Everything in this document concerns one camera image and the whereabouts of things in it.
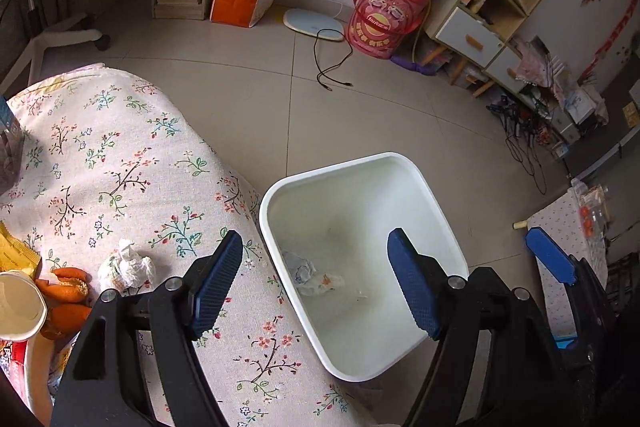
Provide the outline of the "white paper cup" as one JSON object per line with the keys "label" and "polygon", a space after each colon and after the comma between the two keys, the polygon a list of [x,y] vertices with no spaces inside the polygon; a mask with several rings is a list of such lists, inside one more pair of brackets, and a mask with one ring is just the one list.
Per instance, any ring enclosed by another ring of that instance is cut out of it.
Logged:
{"label": "white paper cup", "polygon": [[47,318],[47,303],[34,281],[21,271],[2,272],[0,277],[0,338],[29,340],[39,333]]}

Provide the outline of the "white round scale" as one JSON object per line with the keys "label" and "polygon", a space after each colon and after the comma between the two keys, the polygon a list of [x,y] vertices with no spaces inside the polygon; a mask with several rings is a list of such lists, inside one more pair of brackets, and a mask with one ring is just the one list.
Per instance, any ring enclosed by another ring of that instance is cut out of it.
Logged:
{"label": "white round scale", "polygon": [[283,15],[284,26],[298,34],[320,40],[341,42],[345,39],[339,20],[303,9],[288,9]]}

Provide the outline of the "right clear dark-snack jar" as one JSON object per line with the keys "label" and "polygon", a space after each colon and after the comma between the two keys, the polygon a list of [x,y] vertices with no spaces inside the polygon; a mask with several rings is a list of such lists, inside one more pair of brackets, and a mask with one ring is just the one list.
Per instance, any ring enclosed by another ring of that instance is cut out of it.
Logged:
{"label": "right clear dark-snack jar", "polygon": [[24,133],[20,122],[5,98],[0,98],[0,194],[17,182],[24,148]]}

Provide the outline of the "stack of books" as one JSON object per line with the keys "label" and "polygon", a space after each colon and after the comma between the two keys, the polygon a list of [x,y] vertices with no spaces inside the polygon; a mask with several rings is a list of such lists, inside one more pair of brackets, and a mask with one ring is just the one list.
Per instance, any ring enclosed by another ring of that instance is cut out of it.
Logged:
{"label": "stack of books", "polygon": [[159,20],[202,20],[203,0],[153,0],[152,14]]}

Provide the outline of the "wooden shelf cabinet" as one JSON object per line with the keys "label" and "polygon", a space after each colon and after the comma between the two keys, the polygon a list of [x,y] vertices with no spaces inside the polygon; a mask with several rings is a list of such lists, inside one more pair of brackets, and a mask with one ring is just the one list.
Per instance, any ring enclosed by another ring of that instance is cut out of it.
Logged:
{"label": "wooden shelf cabinet", "polygon": [[522,54],[516,33],[542,0],[433,0],[424,31],[432,40],[517,94]]}

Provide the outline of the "white tissue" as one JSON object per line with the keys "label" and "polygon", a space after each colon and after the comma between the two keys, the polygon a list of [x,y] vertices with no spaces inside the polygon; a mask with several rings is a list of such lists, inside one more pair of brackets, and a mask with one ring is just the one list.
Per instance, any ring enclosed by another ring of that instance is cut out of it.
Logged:
{"label": "white tissue", "polygon": [[121,239],[98,269],[100,291],[116,289],[119,293],[153,284],[155,265],[150,257],[141,256],[130,239]]}

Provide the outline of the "yellow snack wrapper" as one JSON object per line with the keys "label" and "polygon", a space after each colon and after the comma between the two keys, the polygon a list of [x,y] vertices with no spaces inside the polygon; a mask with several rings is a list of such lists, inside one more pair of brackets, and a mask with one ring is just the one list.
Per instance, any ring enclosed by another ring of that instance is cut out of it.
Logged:
{"label": "yellow snack wrapper", "polygon": [[39,265],[40,254],[14,237],[0,222],[0,272],[22,272],[35,280]]}

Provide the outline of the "white plastic trash bin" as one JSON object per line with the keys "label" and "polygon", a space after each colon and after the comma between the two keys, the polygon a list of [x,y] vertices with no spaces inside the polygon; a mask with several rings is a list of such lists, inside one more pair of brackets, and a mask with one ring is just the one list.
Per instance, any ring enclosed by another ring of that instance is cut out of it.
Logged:
{"label": "white plastic trash bin", "polygon": [[[290,303],[324,368],[342,381],[381,375],[426,338],[387,257],[401,229],[448,275],[468,264],[421,171],[387,152],[288,176],[267,191],[259,226]],[[345,286],[300,295],[283,254],[343,277]]]}

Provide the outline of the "blue-white tissue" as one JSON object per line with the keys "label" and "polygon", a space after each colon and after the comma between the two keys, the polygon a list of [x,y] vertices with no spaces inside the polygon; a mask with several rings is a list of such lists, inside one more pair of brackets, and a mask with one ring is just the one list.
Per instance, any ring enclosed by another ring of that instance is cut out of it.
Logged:
{"label": "blue-white tissue", "polygon": [[345,286],[343,277],[321,272],[305,258],[284,253],[283,260],[291,280],[300,295],[318,297]]}

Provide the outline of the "floral tablecloth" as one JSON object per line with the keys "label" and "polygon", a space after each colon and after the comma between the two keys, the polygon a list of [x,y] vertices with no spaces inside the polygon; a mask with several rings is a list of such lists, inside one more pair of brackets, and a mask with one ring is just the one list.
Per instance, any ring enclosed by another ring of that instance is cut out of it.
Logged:
{"label": "floral tablecloth", "polygon": [[356,401],[312,352],[257,228],[260,199],[154,84],[104,65],[42,80],[9,99],[23,164],[3,194],[8,231],[44,271],[95,281],[122,247],[180,277],[229,232],[243,259],[215,325],[196,340],[233,426],[363,426]]}

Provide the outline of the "orange peel piece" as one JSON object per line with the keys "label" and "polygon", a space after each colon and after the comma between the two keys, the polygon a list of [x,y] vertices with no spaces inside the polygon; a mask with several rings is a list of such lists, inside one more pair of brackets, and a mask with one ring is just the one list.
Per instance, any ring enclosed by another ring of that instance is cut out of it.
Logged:
{"label": "orange peel piece", "polygon": [[60,340],[76,335],[84,327],[91,309],[77,303],[64,303],[48,312],[40,334],[49,340]]}
{"label": "orange peel piece", "polygon": [[84,303],[89,296],[90,275],[78,268],[53,269],[47,279],[35,284],[44,297],[58,303]]}

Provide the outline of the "red pink bucket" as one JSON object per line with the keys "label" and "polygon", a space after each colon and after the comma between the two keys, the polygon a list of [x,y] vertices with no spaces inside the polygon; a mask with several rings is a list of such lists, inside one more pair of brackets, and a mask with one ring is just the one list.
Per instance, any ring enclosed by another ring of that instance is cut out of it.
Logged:
{"label": "red pink bucket", "polygon": [[388,60],[423,22],[430,0],[354,0],[346,40],[367,56]]}

